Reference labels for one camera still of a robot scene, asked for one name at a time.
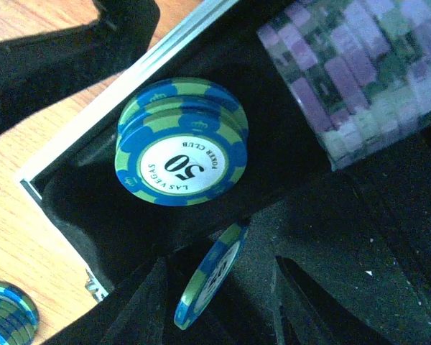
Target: purple chip stack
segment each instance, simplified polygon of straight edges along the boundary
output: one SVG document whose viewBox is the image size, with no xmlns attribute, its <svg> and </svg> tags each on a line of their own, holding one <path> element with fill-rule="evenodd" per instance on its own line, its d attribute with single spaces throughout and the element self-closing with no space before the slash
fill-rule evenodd
<svg viewBox="0 0 431 345">
<path fill-rule="evenodd" d="M 431 125 L 431 0 L 300 0 L 258 36 L 334 169 Z"/>
</svg>

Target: white chip center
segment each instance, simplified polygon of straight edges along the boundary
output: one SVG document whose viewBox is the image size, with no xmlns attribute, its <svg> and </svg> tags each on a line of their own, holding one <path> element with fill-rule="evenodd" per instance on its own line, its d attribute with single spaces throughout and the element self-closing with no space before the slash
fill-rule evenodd
<svg viewBox="0 0 431 345">
<path fill-rule="evenodd" d="M 225 172 L 222 150 L 209 140 L 181 136 L 151 146 L 138 163 L 143 179 L 155 190 L 182 195 L 216 184 Z"/>
<path fill-rule="evenodd" d="M 222 260 L 218 263 L 217 267 L 210 274 L 209 280 L 201 290 L 200 296 L 198 297 L 195 304 L 195 312 L 198 312 L 203 308 L 210 299 L 216 293 L 218 287 L 221 285 L 225 276 L 229 273 L 231 264 L 235 260 L 236 253 L 241 245 L 240 241 L 237 241 L 231 248 L 223 255 Z"/>
</svg>

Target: wood grain surface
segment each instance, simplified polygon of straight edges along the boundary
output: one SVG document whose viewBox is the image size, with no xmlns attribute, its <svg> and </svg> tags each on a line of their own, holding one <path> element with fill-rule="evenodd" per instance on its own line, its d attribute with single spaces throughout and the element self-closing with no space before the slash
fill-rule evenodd
<svg viewBox="0 0 431 345">
<path fill-rule="evenodd" d="M 156 2 L 161 18 L 151 45 L 200 0 Z M 74 27 L 96 17 L 91 0 L 0 0 L 0 41 Z M 39 111 L 0 136 L 0 280 L 20 286 L 37 304 L 41 324 L 35 344 L 82 316 L 95 302 L 84 288 L 84 262 L 18 188 L 14 176 L 115 77 Z"/>
</svg>

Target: number 50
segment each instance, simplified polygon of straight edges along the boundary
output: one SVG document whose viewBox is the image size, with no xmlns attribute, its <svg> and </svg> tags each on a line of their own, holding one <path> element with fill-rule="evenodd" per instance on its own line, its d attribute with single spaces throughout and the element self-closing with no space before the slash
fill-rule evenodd
<svg viewBox="0 0 431 345">
<path fill-rule="evenodd" d="M 195 175 L 192 172 L 193 167 L 197 167 L 200 173 L 204 171 L 204 167 L 196 164 L 188 165 L 188 163 L 190 163 L 190 158 L 188 156 L 178 155 L 168 160 L 167 163 L 164 165 L 164 168 L 166 169 L 166 171 L 169 171 L 170 173 L 175 173 L 185 168 L 184 175 L 182 174 L 175 175 L 176 178 L 179 178 L 182 181 L 195 177 Z"/>
</svg>

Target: blue poker chip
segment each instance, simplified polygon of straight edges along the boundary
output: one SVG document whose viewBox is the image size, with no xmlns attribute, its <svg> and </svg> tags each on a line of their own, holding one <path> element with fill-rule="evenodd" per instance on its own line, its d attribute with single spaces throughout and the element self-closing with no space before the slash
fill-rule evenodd
<svg viewBox="0 0 431 345">
<path fill-rule="evenodd" d="M 118 179 L 132 194 L 164 206 L 189 206 L 225 193 L 247 163 L 241 134 L 204 111 L 171 109 L 144 119 L 121 140 Z"/>
<path fill-rule="evenodd" d="M 121 136 L 128 121 L 147 104 L 175 96 L 199 96 L 213 101 L 231 112 L 233 119 L 241 127 L 243 137 L 247 138 L 249 125 L 246 113 L 238 99 L 226 88 L 199 78 L 173 78 L 154 83 L 141 90 L 125 106 L 120 116 L 118 133 Z"/>
<path fill-rule="evenodd" d="M 180 298 L 174 323 L 187 329 L 208 306 L 243 248 L 248 227 L 235 223 L 226 229 L 196 269 Z"/>
<path fill-rule="evenodd" d="M 8 282 L 0 282 L 0 299 L 7 300 L 9 303 L 20 308 L 32 324 L 34 330 L 37 330 L 40 322 L 37 306 L 23 290 Z"/>
<path fill-rule="evenodd" d="M 246 142 L 247 133 L 232 117 L 232 113 L 224 106 L 200 96 L 178 96 L 160 99 L 148 103 L 146 106 L 137 110 L 133 116 L 125 123 L 124 128 L 118 135 L 116 147 L 121 144 L 123 137 L 126 137 L 132 130 L 144 125 L 144 120 L 149 116 L 161 111 L 181 109 L 197 110 L 211 114 L 217 119 L 225 121 L 232 129 L 240 133 Z"/>
</svg>

